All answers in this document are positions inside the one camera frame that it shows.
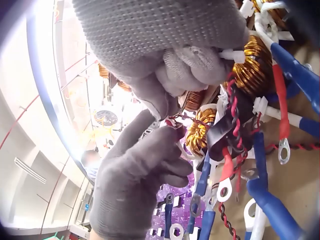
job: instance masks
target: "fingertip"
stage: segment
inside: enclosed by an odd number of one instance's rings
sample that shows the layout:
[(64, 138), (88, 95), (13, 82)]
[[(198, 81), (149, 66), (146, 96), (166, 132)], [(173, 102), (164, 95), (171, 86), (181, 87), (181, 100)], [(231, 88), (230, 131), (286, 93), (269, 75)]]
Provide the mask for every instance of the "fingertip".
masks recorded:
[(172, 187), (184, 188), (188, 185), (188, 177), (180, 177), (176, 175), (165, 174), (162, 176), (163, 181)]

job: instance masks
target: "gray knit glove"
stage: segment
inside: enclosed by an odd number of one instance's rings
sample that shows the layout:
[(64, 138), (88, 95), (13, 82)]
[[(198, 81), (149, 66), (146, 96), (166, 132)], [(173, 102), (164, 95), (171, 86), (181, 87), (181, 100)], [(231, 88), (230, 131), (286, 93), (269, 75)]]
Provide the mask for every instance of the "gray knit glove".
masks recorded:
[(248, 41), (234, 0), (73, 0), (101, 63), (129, 84), (157, 119), (178, 111), (176, 96), (222, 83), (222, 49)]
[(160, 186), (188, 184), (192, 166), (180, 158), (177, 130), (161, 127), (137, 142), (154, 120), (147, 109), (142, 111), (98, 170), (90, 224), (106, 240), (145, 239)]

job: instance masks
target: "copper coil winding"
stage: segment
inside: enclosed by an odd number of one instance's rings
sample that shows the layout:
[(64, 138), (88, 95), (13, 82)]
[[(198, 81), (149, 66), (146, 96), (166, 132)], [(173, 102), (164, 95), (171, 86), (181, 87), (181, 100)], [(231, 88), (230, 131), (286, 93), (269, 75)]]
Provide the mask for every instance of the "copper coil winding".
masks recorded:
[(109, 71), (101, 64), (98, 63), (100, 76), (103, 78), (109, 77)]
[(252, 98), (261, 97), (273, 84), (271, 53), (260, 38), (251, 35), (244, 54), (245, 63), (235, 63), (232, 69), (236, 85)]
[(118, 86), (121, 87), (126, 92), (132, 92), (131, 87), (129, 85), (127, 85), (124, 82), (121, 82), (119, 80), (118, 80)]
[[(214, 122), (216, 118), (216, 109), (208, 108), (201, 112), (200, 110), (196, 114), (196, 119), (200, 120), (204, 123)], [(207, 146), (206, 140), (206, 127), (202, 124), (197, 124), (193, 122), (188, 129), (187, 137), (186, 137), (186, 146), (190, 147), (190, 150), (202, 156), (200, 150)]]
[(185, 109), (193, 112), (199, 109), (204, 99), (205, 90), (200, 92), (189, 92), (186, 99)]
[[(255, 7), (255, 12), (260, 12), (260, 8), (257, 4), (256, 0), (252, 0), (253, 6)], [(276, 0), (261, 0), (262, 3), (274, 3)], [(282, 29), (286, 29), (285, 23), (282, 21), (284, 16), (288, 13), (285, 9), (272, 9), (268, 10), (268, 13), (271, 15), (273, 20), (275, 21), (276, 25), (278, 27), (281, 27)]]

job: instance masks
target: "red line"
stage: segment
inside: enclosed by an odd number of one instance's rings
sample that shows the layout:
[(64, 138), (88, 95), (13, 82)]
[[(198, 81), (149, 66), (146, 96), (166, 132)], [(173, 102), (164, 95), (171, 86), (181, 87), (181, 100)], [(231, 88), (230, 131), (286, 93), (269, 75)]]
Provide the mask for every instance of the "red line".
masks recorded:
[(20, 114), (20, 116), (16, 119), (16, 121), (12, 124), (10, 130), (7, 132), (6, 136), (4, 137), (4, 139), (2, 140), (1, 144), (0, 144), (0, 150), (4, 144), (4, 142), (7, 140), (9, 134), (11, 133), (12, 129), (15, 127), (15, 125), (17, 124), (17, 122), (19, 121), (19, 119), (22, 117), (22, 115), (27, 111), (27, 109), (30, 107), (30, 105), (39, 97), (39, 95), (37, 95), (32, 101), (31, 103), (29, 103), (29, 105), (23, 110), (23, 112)]
[(49, 202), (48, 202), (47, 208), (46, 208), (45, 213), (44, 213), (44, 217), (43, 217), (43, 221), (42, 221), (42, 225), (41, 225), (41, 230), (40, 230), (40, 235), (42, 234), (42, 228), (43, 228), (43, 225), (44, 225), (44, 220), (45, 220), (45, 217), (46, 217), (46, 215), (47, 215), (47, 211), (48, 211), (48, 208), (49, 208), (49, 205), (50, 205), (50, 202), (51, 202), (53, 193), (54, 193), (54, 191), (55, 191), (55, 189), (56, 189), (56, 187), (57, 187), (57, 185), (58, 185), (59, 179), (60, 179), (60, 177), (61, 177), (61, 175), (62, 175), (62, 172), (63, 172), (63, 170), (64, 170), (64, 167), (66, 166), (69, 158), (70, 158), (70, 156), (67, 158), (66, 163), (64, 164), (64, 166), (63, 166), (63, 168), (62, 168), (62, 170), (61, 170), (61, 172), (60, 172), (60, 175), (59, 175), (59, 177), (58, 177), (58, 179), (57, 179), (56, 185), (54, 185), (54, 188), (53, 188), (53, 190), (52, 190), (52, 193), (51, 193), (51, 196), (50, 196), (50, 198), (49, 198)]
[(74, 64), (72, 64), (70, 67), (68, 67), (66, 70), (65, 70), (65, 72), (66, 71), (68, 71), (70, 68), (72, 68), (74, 65), (76, 65), (77, 63), (79, 63), (79, 62), (81, 62), (83, 59), (85, 59), (85, 57), (86, 57), (87, 55), (85, 55), (82, 59), (80, 59), (78, 62), (75, 62)]

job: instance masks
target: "twisted red and black wire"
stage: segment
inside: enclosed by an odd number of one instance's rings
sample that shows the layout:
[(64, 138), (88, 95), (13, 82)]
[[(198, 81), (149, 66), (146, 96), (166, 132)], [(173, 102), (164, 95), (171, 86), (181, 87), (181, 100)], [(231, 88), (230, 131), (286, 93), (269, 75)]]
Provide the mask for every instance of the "twisted red and black wire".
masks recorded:
[[(312, 150), (318, 150), (320, 149), (320, 143), (313, 143), (313, 144), (289, 144), (290, 149), (293, 150), (297, 150), (297, 149), (302, 149), (302, 150), (306, 150), (306, 151), (312, 151)], [(278, 144), (270, 144), (268, 146), (266, 146), (266, 151), (268, 151), (266, 153), (266, 155), (269, 155), (271, 153), (273, 153), (274, 150), (279, 149), (279, 145)]]
[[(238, 99), (236, 97), (235, 88), (232, 87), (234, 83), (235, 83), (235, 78), (233, 74), (230, 73), (228, 75), (227, 90), (229, 94), (229, 107), (231, 107), (231, 115), (233, 117), (232, 125), (234, 127), (234, 130), (232, 134), (236, 137), (236, 139), (234, 143), (228, 139), (228, 143), (235, 151), (237, 151), (240, 154), (242, 160), (233, 168), (233, 174), (230, 176), (230, 180), (232, 180), (235, 177), (237, 172), (239, 173), (241, 166), (244, 164), (245, 159), (248, 156), (248, 152), (242, 143), (242, 137), (239, 131), (240, 120), (239, 120), (239, 110), (237, 107)], [(212, 186), (212, 188), (218, 187), (218, 185), (219, 183), (216, 183)], [(232, 235), (233, 240), (241, 240), (240, 237), (236, 234), (236, 230), (231, 226), (231, 223), (227, 220), (227, 216), (225, 214), (225, 206), (223, 203), (219, 204), (219, 212), (221, 213), (221, 219), (223, 220), (224, 225), (229, 229), (229, 232)]]

